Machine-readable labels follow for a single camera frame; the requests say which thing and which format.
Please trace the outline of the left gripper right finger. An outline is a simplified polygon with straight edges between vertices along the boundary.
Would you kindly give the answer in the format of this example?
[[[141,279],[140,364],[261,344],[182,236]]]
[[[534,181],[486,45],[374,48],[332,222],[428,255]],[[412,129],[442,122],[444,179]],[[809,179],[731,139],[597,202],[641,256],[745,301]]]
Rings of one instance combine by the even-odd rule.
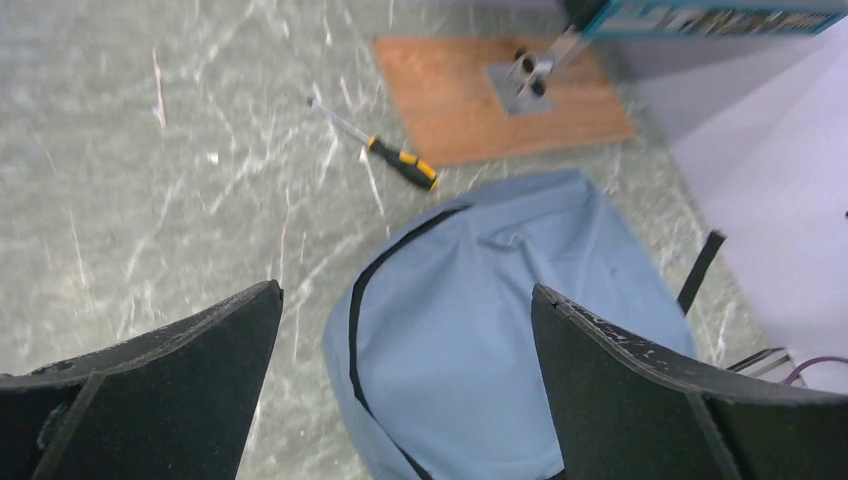
[[[532,329],[569,479],[843,479],[847,399],[678,354],[536,286]]]

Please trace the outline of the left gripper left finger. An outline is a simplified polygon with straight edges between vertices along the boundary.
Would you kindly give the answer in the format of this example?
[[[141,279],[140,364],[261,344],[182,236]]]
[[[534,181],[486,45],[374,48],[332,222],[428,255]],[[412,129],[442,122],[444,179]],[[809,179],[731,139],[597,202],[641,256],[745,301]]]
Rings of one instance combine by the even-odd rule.
[[[5,479],[232,479],[284,293],[255,284],[197,314],[1,378]]]

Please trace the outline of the blue student backpack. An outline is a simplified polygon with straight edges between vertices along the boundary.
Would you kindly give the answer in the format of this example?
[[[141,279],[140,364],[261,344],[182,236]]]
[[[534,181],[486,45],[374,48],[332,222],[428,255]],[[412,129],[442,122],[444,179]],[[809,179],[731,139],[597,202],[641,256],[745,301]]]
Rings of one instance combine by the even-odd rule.
[[[510,177],[391,237],[333,309],[323,352],[376,479],[561,479],[531,325],[546,285],[693,356],[685,316],[724,241],[673,295],[608,197],[576,169]]]

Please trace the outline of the yellow black screwdriver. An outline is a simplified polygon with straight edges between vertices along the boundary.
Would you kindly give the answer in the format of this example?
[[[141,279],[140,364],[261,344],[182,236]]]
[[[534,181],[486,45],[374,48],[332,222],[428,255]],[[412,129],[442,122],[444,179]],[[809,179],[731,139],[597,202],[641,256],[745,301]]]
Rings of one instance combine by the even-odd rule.
[[[359,140],[369,152],[382,158],[385,163],[410,184],[425,191],[432,191],[438,186],[439,179],[435,169],[419,157],[387,145],[376,135],[366,134],[333,111],[327,109],[313,97],[308,97],[306,104],[310,109],[325,116],[332,124]]]

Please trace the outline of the aluminium side rail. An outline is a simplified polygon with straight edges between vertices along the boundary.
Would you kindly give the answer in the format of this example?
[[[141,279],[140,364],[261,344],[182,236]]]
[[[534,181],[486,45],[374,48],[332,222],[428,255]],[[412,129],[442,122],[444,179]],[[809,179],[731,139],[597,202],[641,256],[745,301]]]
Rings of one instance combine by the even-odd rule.
[[[796,362],[785,348],[761,350],[727,368],[751,378],[783,384],[796,368]]]

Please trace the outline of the metal stand mount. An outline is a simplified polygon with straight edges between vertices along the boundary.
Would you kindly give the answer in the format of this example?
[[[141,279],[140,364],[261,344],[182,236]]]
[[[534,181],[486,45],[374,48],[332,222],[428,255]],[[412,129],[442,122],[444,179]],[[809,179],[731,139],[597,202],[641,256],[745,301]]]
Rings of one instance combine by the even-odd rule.
[[[483,72],[506,116],[552,112],[552,101],[547,98],[547,79],[573,63],[591,42],[591,38],[570,28],[547,50],[531,51],[521,47],[511,63],[484,65]]]

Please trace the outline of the grey network switch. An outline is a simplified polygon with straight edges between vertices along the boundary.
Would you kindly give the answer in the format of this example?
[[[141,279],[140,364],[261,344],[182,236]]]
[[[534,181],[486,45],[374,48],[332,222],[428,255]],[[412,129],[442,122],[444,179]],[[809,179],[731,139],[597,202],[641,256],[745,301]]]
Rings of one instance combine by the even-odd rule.
[[[574,0],[568,24],[587,38],[817,35],[847,17],[845,1]]]

